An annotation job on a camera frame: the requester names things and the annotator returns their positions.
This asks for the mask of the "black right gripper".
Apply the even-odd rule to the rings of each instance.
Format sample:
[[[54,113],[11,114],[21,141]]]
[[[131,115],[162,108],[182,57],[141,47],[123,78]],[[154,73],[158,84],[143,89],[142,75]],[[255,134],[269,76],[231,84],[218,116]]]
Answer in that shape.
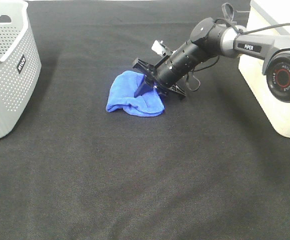
[[[180,99],[186,97],[186,92],[178,86],[177,82],[185,73],[179,73],[174,70],[174,66],[170,61],[170,55],[164,56],[158,63],[152,65],[139,58],[132,63],[133,69],[138,69],[144,76],[134,92],[137,98],[152,90],[156,90],[159,95],[167,96],[169,93],[175,93]]]

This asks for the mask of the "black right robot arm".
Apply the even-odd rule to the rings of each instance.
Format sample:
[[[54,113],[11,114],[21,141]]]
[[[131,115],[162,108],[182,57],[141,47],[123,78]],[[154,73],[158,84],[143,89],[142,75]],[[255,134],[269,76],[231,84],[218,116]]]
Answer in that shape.
[[[174,92],[184,98],[186,94],[177,82],[197,65],[219,56],[248,55],[263,60],[262,74],[270,93],[279,101],[290,103],[290,35],[258,34],[257,30],[245,31],[225,18],[208,17],[195,26],[177,50],[159,42],[156,52],[162,59],[155,65],[139,58],[133,62],[133,67],[144,74],[134,97],[157,89],[160,94]]]

